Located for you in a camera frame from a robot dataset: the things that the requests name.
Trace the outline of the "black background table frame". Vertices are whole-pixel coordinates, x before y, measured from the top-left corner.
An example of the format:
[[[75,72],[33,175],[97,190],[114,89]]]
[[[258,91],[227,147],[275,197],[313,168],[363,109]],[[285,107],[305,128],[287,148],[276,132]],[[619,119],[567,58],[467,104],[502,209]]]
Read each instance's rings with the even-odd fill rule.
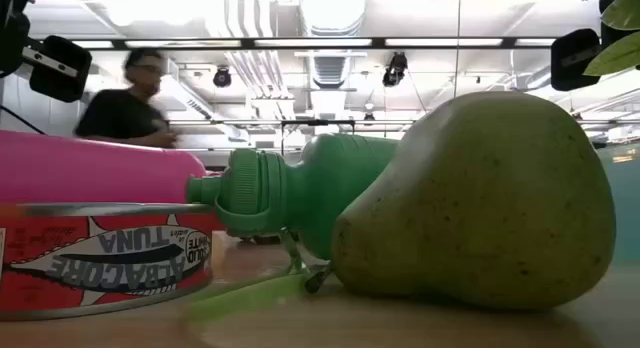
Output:
[[[281,131],[281,146],[280,146],[280,154],[284,156],[285,154],[285,137],[284,137],[284,132],[285,132],[285,127],[287,125],[291,125],[291,126],[299,126],[299,125],[306,125],[306,126],[312,126],[312,127],[317,127],[317,126],[329,126],[329,125],[349,125],[351,127],[351,133],[355,134],[355,125],[356,122],[353,119],[350,120],[327,120],[327,119],[307,119],[307,120],[281,120],[280,123],[280,131]]]

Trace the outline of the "long ceiling light bar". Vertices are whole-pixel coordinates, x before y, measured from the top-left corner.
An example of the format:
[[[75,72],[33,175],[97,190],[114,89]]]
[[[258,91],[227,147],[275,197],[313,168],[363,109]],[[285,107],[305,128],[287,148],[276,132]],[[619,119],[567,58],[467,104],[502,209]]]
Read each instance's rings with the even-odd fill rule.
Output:
[[[418,38],[175,38],[175,39],[77,39],[90,51],[124,51],[152,47],[166,51],[249,50],[493,50],[545,49],[552,37],[418,37]]]

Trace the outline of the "pink squeeze bottle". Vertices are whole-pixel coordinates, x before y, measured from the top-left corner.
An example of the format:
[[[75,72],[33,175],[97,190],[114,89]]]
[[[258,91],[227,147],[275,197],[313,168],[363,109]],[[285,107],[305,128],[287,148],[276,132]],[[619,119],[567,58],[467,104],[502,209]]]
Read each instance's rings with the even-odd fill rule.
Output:
[[[205,174],[187,152],[0,130],[3,203],[183,203]]]

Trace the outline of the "green speckled pear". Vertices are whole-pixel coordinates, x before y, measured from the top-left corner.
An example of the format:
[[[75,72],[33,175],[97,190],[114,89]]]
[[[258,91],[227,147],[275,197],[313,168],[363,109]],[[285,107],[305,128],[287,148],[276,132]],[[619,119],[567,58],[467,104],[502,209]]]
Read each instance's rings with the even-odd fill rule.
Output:
[[[604,277],[616,214],[602,163],[568,112],[485,91],[414,123],[332,233],[332,270],[352,292],[544,310]]]

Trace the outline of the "black ceiling spotlight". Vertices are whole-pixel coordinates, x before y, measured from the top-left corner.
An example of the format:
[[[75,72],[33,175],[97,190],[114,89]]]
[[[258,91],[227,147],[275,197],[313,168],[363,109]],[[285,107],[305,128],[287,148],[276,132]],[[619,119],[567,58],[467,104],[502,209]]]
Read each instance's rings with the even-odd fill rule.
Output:
[[[230,73],[230,67],[221,65],[216,68],[216,72],[212,78],[212,83],[217,88],[226,88],[232,83],[232,76]]]
[[[404,52],[394,52],[385,68],[382,83],[385,87],[397,86],[404,78],[408,61]]]

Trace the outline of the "ceiling vent grille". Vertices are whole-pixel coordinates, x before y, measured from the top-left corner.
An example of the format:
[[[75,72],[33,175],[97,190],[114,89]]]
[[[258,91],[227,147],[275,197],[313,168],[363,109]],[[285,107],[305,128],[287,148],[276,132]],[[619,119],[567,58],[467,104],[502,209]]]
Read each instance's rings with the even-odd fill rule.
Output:
[[[311,59],[314,83],[322,89],[338,89],[344,82],[349,59],[346,57],[316,56]]]

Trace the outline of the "round ventilation duct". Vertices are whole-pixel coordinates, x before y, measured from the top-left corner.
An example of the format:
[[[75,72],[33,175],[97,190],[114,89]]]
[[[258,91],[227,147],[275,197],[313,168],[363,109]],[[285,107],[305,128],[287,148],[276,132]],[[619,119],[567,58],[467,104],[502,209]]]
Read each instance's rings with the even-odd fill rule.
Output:
[[[366,0],[300,0],[304,32],[316,37],[358,36]]]

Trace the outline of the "green squeeze bottle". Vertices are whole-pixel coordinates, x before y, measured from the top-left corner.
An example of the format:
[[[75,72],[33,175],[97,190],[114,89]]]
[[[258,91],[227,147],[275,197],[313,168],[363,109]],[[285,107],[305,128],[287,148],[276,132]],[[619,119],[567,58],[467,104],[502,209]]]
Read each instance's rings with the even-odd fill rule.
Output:
[[[278,236],[290,264],[199,295],[188,306],[188,318],[216,320],[317,292],[332,272],[336,218],[379,176],[396,146],[392,139],[322,134],[293,165],[278,153],[237,149],[222,175],[190,179],[188,202],[213,207],[231,237]]]

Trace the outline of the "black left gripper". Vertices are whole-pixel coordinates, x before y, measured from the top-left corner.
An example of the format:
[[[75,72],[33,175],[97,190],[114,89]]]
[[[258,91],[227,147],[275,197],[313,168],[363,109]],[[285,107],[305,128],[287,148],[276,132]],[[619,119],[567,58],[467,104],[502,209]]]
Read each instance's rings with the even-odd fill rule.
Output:
[[[30,29],[23,11],[30,2],[0,0],[0,78],[12,74],[22,64]],[[29,79],[33,91],[66,103],[81,98],[92,63],[88,50],[66,38],[50,35],[34,58]]]

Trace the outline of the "red label tuna can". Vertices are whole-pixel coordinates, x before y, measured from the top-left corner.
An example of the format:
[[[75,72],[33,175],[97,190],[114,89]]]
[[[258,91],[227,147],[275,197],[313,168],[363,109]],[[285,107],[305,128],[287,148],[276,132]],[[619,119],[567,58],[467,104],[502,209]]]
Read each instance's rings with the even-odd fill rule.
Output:
[[[0,321],[108,313],[175,299],[212,278],[201,204],[0,206]]]

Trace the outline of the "person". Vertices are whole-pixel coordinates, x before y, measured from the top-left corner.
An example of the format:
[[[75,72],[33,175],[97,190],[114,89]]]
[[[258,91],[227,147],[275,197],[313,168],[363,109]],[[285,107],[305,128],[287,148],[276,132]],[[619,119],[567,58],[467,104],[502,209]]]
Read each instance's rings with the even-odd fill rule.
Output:
[[[155,48],[135,48],[124,63],[127,88],[103,89],[90,100],[74,129],[87,140],[172,149],[178,134],[150,100],[160,90],[164,57]]]

